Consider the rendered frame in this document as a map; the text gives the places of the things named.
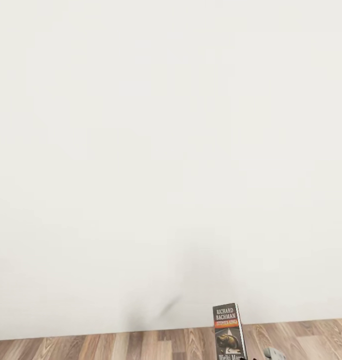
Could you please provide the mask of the hardback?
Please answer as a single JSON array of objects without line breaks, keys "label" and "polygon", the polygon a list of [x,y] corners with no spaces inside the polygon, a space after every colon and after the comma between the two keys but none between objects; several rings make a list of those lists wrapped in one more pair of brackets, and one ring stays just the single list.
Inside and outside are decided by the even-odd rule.
[{"label": "hardback", "polygon": [[248,360],[238,304],[213,307],[217,360]]}]

